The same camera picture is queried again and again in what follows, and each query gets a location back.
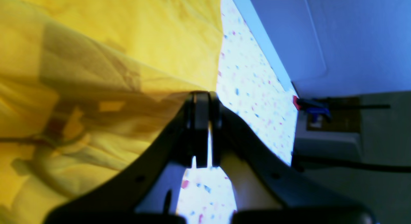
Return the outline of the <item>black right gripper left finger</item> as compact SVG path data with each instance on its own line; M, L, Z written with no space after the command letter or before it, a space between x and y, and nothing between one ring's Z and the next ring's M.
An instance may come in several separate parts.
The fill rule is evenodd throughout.
M176 215L184 172L207 167L209 93L194 91L150 147L117 176L51 211L45 224L186 224Z

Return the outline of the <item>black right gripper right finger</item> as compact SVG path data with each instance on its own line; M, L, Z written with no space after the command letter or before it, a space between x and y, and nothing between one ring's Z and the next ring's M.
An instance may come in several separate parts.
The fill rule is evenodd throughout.
M209 94L212 165L237 188L233 224L374 224L363 204L306 178L271 152L247 123Z

